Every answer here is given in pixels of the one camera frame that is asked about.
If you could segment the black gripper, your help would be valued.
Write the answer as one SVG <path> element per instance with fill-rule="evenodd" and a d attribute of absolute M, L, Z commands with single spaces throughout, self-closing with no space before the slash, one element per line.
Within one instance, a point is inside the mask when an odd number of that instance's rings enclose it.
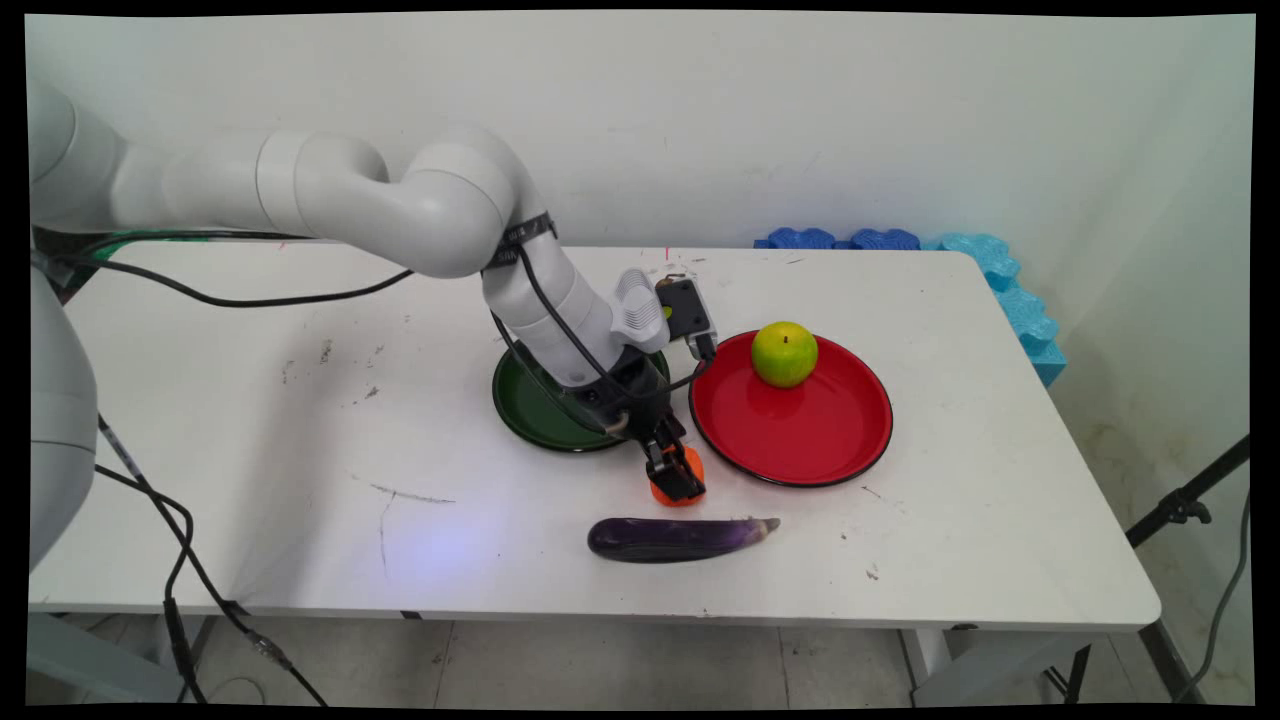
<path fill-rule="evenodd" d="M 705 473 L 669 400 L 669 369 L 658 351 L 643 355 L 626 346 L 611 375 L 580 388 L 580 407 L 608 434 L 644 443 L 645 470 L 658 503 L 699 503 Z M 660 439 L 660 448 L 655 441 Z"/>

